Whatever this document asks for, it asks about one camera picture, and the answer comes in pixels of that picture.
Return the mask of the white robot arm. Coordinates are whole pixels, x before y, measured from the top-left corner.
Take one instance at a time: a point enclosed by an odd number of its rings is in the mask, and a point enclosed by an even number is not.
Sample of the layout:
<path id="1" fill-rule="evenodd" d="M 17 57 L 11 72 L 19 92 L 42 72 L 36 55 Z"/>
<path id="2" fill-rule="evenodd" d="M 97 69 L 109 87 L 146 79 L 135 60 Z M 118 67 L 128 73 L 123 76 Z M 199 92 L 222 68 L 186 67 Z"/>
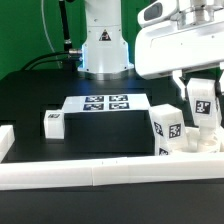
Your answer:
<path id="1" fill-rule="evenodd" d="M 121 0 L 84 0 L 87 39 L 82 72 L 99 79 L 135 69 L 144 79 L 172 76 L 181 89 L 186 73 L 218 67 L 224 95 L 224 0 L 156 0 L 137 16 L 141 30 L 134 62 L 122 37 Z"/>

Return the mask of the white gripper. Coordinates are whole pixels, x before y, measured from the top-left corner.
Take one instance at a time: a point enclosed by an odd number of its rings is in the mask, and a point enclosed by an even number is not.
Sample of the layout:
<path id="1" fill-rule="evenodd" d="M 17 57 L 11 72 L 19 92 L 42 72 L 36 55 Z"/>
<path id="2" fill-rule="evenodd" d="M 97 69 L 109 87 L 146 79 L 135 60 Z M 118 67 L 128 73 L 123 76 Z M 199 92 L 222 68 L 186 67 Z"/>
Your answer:
<path id="1" fill-rule="evenodd" d="M 224 0 L 156 0 L 137 16 L 135 69 L 145 78 L 172 74 L 186 99 L 182 71 L 220 66 L 224 95 Z"/>

